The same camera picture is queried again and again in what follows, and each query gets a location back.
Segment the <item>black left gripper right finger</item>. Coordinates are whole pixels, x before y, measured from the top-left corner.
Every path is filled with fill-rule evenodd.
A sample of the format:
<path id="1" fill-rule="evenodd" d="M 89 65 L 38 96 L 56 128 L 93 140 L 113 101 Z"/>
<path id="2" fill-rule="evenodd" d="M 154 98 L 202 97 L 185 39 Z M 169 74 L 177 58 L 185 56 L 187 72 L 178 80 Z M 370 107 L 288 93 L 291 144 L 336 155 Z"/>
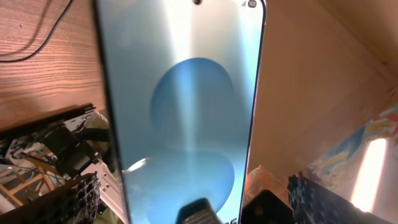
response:
<path id="1" fill-rule="evenodd" d="M 289 177 L 289 204 L 296 223 L 383 224 L 387 220 L 373 214 L 375 186 L 354 188 L 351 200 L 324 188 L 302 175 Z"/>

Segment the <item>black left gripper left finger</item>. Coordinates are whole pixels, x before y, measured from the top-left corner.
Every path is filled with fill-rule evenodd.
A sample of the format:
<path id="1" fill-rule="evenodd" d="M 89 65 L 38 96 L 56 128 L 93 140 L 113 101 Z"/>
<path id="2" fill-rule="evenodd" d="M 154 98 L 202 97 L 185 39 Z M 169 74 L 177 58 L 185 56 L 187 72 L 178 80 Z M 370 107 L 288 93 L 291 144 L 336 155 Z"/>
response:
<path id="1" fill-rule="evenodd" d="M 99 202 L 100 182 L 85 174 L 1 215 L 1 224 L 94 223 Z"/>

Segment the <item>blue screen smartphone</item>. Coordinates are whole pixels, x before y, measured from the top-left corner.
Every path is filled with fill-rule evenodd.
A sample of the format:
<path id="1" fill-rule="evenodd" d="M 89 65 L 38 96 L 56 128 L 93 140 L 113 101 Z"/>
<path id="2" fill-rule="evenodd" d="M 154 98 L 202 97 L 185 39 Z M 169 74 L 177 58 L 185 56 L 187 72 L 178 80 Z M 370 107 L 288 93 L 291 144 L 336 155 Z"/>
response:
<path id="1" fill-rule="evenodd" d="M 256 106 L 264 0 L 93 2 L 129 223 L 176 223 L 206 199 L 238 223 Z"/>

